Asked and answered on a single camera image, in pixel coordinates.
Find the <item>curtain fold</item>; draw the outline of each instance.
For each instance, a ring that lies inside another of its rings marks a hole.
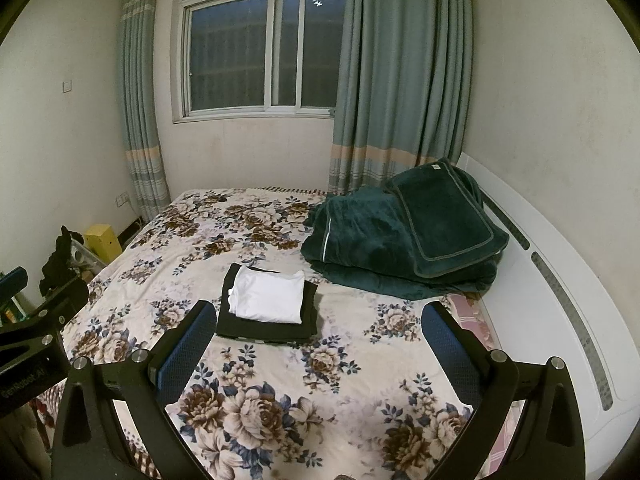
[[[156,126],[153,83],[156,0],[123,0],[118,90],[127,165],[143,219],[170,202]]]
[[[471,0],[347,0],[329,191],[462,150]]]

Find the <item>window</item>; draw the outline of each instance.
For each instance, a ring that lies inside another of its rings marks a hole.
[[[328,116],[346,0],[183,0],[182,117]]]

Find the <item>metal screw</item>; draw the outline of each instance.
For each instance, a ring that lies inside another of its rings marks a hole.
[[[79,357],[78,359],[76,359],[74,361],[74,368],[76,370],[82,370],[85,366],[87,366],[89,363],[89,359],[87,359],[86,357]]]
[[[507,354],[502,350],[491,350],[491,359],[496,363],[503,363],[507,360]]]
[[[564,361],[562,361],[562,359],[559,357],[552,357],[551,365],[556,370],[562,370],[564,368]]]
[[[141,363],[146,359],[148,355],[149,355],[149,352],[147,352],[144,348],[141,348],[133,352],[133,354],[131,354],[131,360],[135,363]]]

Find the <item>window frame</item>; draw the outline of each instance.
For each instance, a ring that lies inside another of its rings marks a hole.
[[[296,104],[272,105],[273,38],[275,0],[267,0],[267,31],[264,66],[264,103],[255,106],[191,110],[190,55],[191,14],[194,10],[237,0],[174,0],[171,27],[171,94],[174,123],[244,117],[333,118],[330,108],[302,107],[302,60],[304,49],[305,2],[298,10],[298,58],[296,66]]]

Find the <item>floral bedspread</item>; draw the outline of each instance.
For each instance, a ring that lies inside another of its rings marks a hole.
[[[196,301],[219,307],[233,262],[303,269],[318,283],[315,340],[270,346],[215,336],[180,400],[166,407],[216,480],[422,480],[470,416],[422,336],[426,300],[333,285],[302,258],[310,232],[302,222],[322,199],[260,189],[185,192],[92,281],[89,303],[63,331],[69,358],[117,362],[151,348]],[[459,317],[455,301],[443,302]],[[50,425],[61,392],[60,384],[38,398]],[[130,416],[121,403],[117,410],[143,457]],[[143,462],[157,475],[148,456]]]

